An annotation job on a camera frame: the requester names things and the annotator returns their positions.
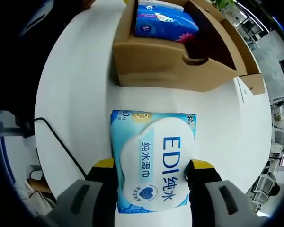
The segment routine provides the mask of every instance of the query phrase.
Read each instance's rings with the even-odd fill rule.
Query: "black cable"
[[[48,121],[43,118],[43,117],[37,117],[34,120],[36,121],[43,121],[45,122],[45,124],[48,126],[48,128],[51,130],[52,134],[56,137],[56,139],[59,141],[59,143],[61,144],[61,146],[64,148],[64,150],[66,151],[66,153],[70,156],[70,158],[72,159],[72,161],[76,164],[77,168],[80,170],[80,172],[83,174],[84,178],[86,178],[86,173],[84,172],[84,170],[82,169],[82,167],[79,165],[79,163],[77,162],[77,160],[74,158],[74,156],[71,154],[71,152],[67,149],[67,147],[65,146],[65,144],[62,142],[62,140],[59,138],[59,136],[57,135],[57,133],[53,130],[53,128],[51,127],[51,125],[48,123]]]

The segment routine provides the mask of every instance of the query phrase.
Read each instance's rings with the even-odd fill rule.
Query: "tissue package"
[[[118,211],[168,210],[188,202],[184,176],[195,152],[196,115],[114,110],[111,139],[118,174]]]
[[[188,43],[199,28],[189,14],[156,4],[138,4],[135,36]]]

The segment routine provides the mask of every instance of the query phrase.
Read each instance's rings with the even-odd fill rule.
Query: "heart logo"
[[[153,197],[152,192],[153,192],[153,189],[150,188],[150,187],[147,187],[147,188],[144,188],[144,189],[139,193],[139,195],[140,195],[142,198],[144,198],[144,199],[146,199],[146,200],[149,200],[149,199],[151,199],[151,198]]]

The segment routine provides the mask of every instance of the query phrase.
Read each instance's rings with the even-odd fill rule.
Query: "white table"
[[[35,117],[48,120],[88,173],[96,162],[111,157],[112,110],[197,114],[199,148],[192,152],[212,163],[222,179],[246,192],[269,158],[267,93],[253,96],[239,78],[206,93],[113,85],[108,79],[111,45],[124,6],[121,0],[97,0],[69,23],[45,64]],[[44,175],[57,197],[83,176],[44,122],[35,122],[35,137]],[[187,206],[176,210],[190,215]],[[157,218],[168,212],[147,215]],[[164,223],[175,222],[167,219]]]

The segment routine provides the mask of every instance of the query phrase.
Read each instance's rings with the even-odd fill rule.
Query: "blue and white package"
[[[138,4],[135,36],[188,43],[199,31],[189,14],[156,4]]]
[[[114,110],[111,139],[119,213],[168,210],[188,202],[184,170],[195,151],[196,115]]]

